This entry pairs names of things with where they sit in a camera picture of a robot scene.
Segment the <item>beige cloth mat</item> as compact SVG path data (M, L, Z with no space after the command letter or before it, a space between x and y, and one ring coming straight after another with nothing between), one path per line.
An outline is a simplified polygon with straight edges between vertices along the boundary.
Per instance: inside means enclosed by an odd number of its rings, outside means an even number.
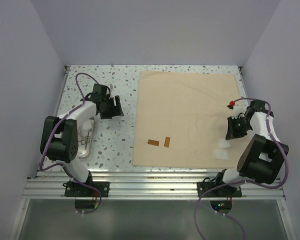
M230 101L240 96L233 74L143 71L136 109L135 166L234 168L247 139L226 149L229 159L216 159L218 140L226 136ZM169 147L164 147L170 137ZM148 144L159 141L159 146Z

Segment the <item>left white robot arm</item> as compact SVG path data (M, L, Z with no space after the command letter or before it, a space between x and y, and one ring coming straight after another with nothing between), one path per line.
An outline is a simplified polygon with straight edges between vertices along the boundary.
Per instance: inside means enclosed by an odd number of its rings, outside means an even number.
M111 95L111 88L95 84L92 92L83 97L82 103L58 116L48 116L44 120L39 170L45 172L51 167L43 167L45 158L55 161L53 166L61 166L72 182L89 185L90 171L79 160L78 129L95 116L103 119L122 117L120 97Z

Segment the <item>brown bandage horizontal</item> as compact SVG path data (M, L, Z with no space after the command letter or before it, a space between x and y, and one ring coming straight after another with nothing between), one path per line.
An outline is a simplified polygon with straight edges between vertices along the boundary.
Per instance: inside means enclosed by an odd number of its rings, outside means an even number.
M152 145L152 146L159 146L160 142L157 141L157 140L152 140L152 139L149 139L148 142L147 142L149 145Z

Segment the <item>white gauze pad top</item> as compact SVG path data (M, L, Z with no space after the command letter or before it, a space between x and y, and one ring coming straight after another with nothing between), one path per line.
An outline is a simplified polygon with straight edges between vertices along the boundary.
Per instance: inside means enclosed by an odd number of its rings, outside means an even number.
M92 122L90 120L84 122L81 126L82 131L90 131L92 129Z

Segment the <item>white gauze pad bottom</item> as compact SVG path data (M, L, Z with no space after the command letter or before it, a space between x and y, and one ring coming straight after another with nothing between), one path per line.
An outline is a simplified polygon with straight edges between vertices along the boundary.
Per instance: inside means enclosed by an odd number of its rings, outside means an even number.
M215 149L213 151L214 153L214 158L218 160L228 160L229 155L228 152L225 149Z

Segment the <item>steel instrument tray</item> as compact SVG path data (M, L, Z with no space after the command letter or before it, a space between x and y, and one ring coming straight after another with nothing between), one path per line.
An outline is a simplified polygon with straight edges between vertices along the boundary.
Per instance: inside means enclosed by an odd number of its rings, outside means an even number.
M78 128L78 152L79 158L85 158L89 155L91 142L93 138L95 121L90 118Z

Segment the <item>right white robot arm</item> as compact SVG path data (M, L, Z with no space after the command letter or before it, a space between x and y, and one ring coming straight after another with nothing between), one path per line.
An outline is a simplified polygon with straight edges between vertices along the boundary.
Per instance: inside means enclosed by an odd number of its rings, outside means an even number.
M287 181L289 146L276 136L271 105L264 100L249 99L245 112L227 118L226 140L253 136L238 160L236 168L224 169L214 181L217 189L234 192L249 183L266 189L278 189Z

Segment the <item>white gauze pad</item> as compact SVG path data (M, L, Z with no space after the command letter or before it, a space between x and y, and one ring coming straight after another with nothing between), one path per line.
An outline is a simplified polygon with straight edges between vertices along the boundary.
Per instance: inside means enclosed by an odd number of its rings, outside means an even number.
M92 129L92 122L90 120L84 122L81 126L82 131L90 131Z
M221 139L218 140L218 147L220 149L227 149L227 148L231 147L231 144L228 140L226 140L224 138L221 138Z
M228 152L225 149L215 149L213 151L214 153L214 158L218 160L228 160L229 155Z

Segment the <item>brown bandage vertical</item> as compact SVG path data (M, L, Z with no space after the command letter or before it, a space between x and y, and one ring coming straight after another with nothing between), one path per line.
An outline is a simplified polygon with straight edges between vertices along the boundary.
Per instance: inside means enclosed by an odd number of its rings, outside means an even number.
M168 148L170 146L171 138L166 136L164 141L164 147Z

